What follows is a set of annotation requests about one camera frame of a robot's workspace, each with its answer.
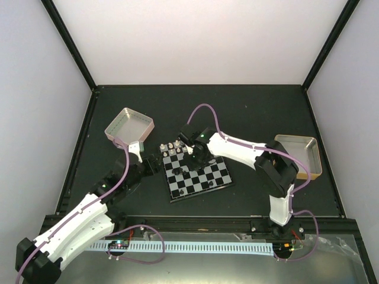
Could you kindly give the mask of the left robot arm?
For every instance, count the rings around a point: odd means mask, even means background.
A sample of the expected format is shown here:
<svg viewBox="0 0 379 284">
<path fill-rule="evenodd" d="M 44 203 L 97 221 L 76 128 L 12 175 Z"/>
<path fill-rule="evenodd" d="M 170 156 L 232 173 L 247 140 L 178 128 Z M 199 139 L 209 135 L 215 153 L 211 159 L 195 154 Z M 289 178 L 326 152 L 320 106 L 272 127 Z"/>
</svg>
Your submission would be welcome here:
<svg viewBox="0 0 379 284">
<path fill-rule="evenodd" d="M 15 281 L 56 283 L 68 264 L 91 244 L 137 229 L 138 225 L 127 226 L 126 214 L 116 204 L 161 167 L 162 158 L 157 155 L 142 160 L 133 153 L 120 157 L 71 212 L 35 239 L 18 243 Z"/>
</svg>

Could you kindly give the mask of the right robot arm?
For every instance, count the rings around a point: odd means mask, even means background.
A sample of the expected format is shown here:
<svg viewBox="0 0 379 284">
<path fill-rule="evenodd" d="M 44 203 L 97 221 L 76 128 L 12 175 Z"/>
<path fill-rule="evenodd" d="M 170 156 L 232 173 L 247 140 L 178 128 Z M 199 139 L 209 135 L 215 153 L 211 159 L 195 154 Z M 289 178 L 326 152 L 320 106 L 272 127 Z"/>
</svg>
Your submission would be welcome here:
<svg viewBox="0 0 379 284">
<path fill-rule="evenodd" d="M 225 157 L 255 170 L 266 184 L 269 195 L 271 235 L 284 238 L 291 231 L 292 191 L 298 166 L 279 142 L 254 143 L 211 128 L 197 131 L 189 124 L 181 128 L 178 140 L 187 150 L 184 163 L 191 171 L 205 168 L 216 157 Z"/>
</svg>

